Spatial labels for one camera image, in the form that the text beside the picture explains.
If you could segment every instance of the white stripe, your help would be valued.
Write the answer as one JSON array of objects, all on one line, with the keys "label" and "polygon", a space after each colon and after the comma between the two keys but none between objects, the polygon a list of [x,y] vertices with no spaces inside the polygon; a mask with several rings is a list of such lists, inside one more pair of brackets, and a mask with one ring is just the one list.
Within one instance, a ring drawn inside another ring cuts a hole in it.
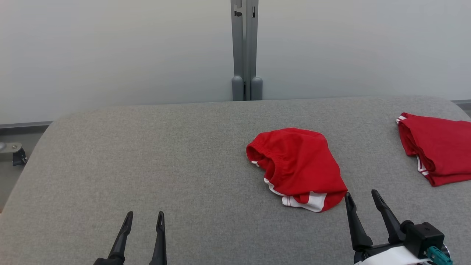
[{"label": "white stripe", "polygon": [[425,166],[423,165],[422,161],[420,161],[420,157],[418,155],[416,157],[417,157],[417,164],[418,164],[417,171],[422,172],[424,170],[427,170]]},{"label": "white stripe", "polygon": [[307,209],[312,212],[320,212],[322,211],[322,208],[324,208],[324,201],[325,197],[327,196],[327,193],[315,193],[313,191],[309,192],[309,200],[308,203],[299,203],[297,202],[293,196],[283,196],[281,198],[281,202],[283,202],[283,205],[285,206],[291,206],[291,207],[302,207],[304,209]]},{"label": "white stripe", "polygon": [[401,116],[399,116],[399,118],[396,119],[396,123],[399,124],[399,121],[405,120],[405,119],[407,119],[407,118],[401,115]]},{"label": "white stripe", "polygon": [[270,188],[270,190],[271,190],[274,194],[280,195],[280,196],[286,196],[286,195],[281,194],[281,193],[279,193],[278,191],[274,190],[273,188],[274,188],[275,186],[274,186],[273,184],[271,184],[268,179],[263,178],[263,181],[264,181],[266,184],[268,184],[268,187]]}]

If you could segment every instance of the gray metal post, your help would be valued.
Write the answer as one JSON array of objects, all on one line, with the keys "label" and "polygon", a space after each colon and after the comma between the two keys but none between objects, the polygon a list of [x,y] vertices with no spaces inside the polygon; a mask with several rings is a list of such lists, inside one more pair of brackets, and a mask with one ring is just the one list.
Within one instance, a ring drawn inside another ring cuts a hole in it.
[{"label": "gray metal post", "polygon": [[232,100],[262,100],[263,81],[256,76],[259,0],[244,0],[244,3],[245,12],[242,10],[242,0],[231,0],[234,53]]},{"label": "gray metal post", "polygon": [[244,27],[242,0],[231,0],[232,49],[234,54],[234,77],[232,78],[232,100],[245,100],[244,92]]},{"label": "gray metal post", "polygon": [[256,76],[257,70],[257,28],[259,21],[259,0],[247,0],[245,100],[262,100],[263,81]]}]

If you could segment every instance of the metal bracket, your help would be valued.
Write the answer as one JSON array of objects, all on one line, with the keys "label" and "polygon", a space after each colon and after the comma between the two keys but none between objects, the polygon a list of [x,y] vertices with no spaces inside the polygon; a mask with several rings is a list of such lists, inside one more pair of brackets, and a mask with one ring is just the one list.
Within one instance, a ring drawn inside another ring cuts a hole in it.
[{"label": "metal bracket", "polygon": [[233,101],[262,100],[263,81],[256,76],[258,10],[259,0],[231,0]]},{"label": "metal bracket", "polygon": [[28,162],[26,153],[24,152],[21,143],[19,142],[0,142],[0,153],[12,153],[13,154],[13,166],[24,166]]}]

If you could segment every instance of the folded red cloth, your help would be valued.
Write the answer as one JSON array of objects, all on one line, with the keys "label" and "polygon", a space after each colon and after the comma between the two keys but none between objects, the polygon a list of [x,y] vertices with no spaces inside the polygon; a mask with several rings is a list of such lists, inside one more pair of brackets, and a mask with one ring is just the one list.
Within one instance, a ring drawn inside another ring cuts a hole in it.
[{"label": "folded red cloth", "polygon": [[471,180],[471,123],[403,113],[396,120],[402,146],[433,187]]},{"label": "folded red cloth", "polygon": [[247,157],[265,169],[264,181],[282,203],[323,212],[347,193],[327,140],[317,132],[286,128],[260,133],[247,146]]}]

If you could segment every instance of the gray fabric surface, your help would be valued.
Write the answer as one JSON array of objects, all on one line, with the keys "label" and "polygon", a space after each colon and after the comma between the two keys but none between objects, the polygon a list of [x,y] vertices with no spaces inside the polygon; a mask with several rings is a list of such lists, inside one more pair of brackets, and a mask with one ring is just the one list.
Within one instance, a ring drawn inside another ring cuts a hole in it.
[{"label": "gray fabric surface", "polygon": [[62,118],[40,139],[0,215],[0,263],[93,264],[129,210],[127,264],[148,264],[159,210],[169,265],[351,264],[345,204],[284,207],[245,146],[264,131],[324,134],[374,243],[387,242],[377,189],[400,221],[430,222],[467,264],[471,182],[437,188],[401,146],[402,113],[470,120],[431,97],[337,98],[105,108]]}]

